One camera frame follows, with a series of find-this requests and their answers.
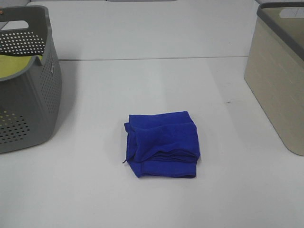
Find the beige storage basket grey rim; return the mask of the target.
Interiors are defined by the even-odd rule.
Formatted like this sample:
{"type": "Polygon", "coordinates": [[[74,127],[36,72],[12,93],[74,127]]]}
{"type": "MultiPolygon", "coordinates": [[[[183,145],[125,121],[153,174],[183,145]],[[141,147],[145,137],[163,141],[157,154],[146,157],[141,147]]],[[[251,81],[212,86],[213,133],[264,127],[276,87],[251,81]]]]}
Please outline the beige storage basket grey rim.
{"type": "Polygon", "coordinates": [[[257,9],[244,79],[284,146],[304,154],[304,3],[257,9]]]}

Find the yellow-green cloth in basket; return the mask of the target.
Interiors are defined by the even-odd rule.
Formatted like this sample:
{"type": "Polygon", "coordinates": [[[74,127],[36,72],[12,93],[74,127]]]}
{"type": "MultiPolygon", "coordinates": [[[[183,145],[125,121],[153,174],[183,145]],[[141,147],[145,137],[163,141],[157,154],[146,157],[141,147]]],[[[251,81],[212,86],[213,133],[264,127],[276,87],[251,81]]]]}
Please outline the yellow-green cloth in basket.
{"type": "Polygon", "coordinates": [[[36,56],[0,56],[0,78],[4,79],[27,71],[36,56]]]}

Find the grey perforated laundry basket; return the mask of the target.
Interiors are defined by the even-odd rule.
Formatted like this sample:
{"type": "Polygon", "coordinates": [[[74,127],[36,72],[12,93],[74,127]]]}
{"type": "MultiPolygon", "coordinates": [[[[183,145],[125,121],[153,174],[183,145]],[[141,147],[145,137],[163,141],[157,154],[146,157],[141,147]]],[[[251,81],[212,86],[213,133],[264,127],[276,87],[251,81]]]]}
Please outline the grey perforated laundry basket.
{"type": "Polygon", "coordinates": [[[62,78],[46,7],[2,8],[0,20],[28,25],[0,32],[0,55],[36,56],[24,73],[0,79],[0,151],[7,153],[50,139],[61,101],[62,78]]]}

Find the blue towel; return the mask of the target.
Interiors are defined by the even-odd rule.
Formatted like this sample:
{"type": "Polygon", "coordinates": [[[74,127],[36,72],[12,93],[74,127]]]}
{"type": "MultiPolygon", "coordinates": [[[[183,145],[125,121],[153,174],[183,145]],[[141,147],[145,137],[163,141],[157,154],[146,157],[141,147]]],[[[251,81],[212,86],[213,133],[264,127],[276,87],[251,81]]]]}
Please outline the blue towel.
{"type": "Polygon", "coordinates": [[[197,127],[187,111],[129,115],[125,162],[135,176],[195,178],[200,158],[197,127]]]}

